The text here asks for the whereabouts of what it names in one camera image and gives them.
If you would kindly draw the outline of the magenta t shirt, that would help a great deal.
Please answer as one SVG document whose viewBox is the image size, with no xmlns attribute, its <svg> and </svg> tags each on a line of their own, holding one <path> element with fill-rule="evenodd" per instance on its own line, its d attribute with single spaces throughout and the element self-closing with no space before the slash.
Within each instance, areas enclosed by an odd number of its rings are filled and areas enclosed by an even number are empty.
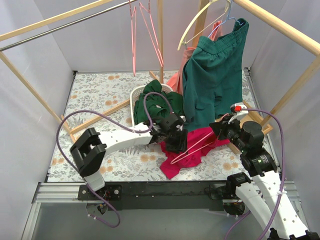
<svg viewBox="0 0 320 240">
<path fill-rule="evenodd" d="M 173 153 L 166 151 L 165 142 L 160 143 L 160 147 L 167 159 L 160 165 L 160 170 L 168 179 L 172 179 L 179 174 L 183 168 L 198 166 L 211 150 L 224 146 L 230 141 L 228 139 L 219 140 L 210 127 L 199 128 L 191 131 L 187 135 L 187 151 Z"/>
</svg>

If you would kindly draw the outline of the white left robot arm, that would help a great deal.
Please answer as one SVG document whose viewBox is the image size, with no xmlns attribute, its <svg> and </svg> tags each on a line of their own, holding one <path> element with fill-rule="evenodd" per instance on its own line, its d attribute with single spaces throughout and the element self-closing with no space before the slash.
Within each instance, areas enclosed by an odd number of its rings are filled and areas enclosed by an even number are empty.
<svg viewBox="0 0 320 240">
<path fill-rule="evenodd" d="M 168 150 L 174 153 L 187 149 L 188 131 L 183 129 L 186 118 L 177 113 L 154 119 L 152 128 L 149 122 L 141 122 L 128 129 L 97 132 L 93 127 L 85 130 L 70 148 L 70 153 L 78 172 L 89 185 L 89 194 L 95 200 L 106 196 L 105 181 L 100 167 L 105 155 L 137 145 L 165 142 Z"/>
</svg>

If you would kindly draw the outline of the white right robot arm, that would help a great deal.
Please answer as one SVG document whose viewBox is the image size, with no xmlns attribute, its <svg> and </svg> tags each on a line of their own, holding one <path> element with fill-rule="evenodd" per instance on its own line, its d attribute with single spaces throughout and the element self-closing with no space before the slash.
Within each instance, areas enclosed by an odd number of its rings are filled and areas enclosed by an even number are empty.
<svg viewBox="0 0 320 240">
<path fill-rule="evenodd" d="M 219 140 L 229 140 L 241 152 L 246 172 L 227 177 L 226 192 L 249 208 L 270 240 L 318 240 L 302 222 L 281 182 L 272 156 L 263 147 L 262 127 L 254 121 L 223 120 L 209 125 Z"/>
</svg>

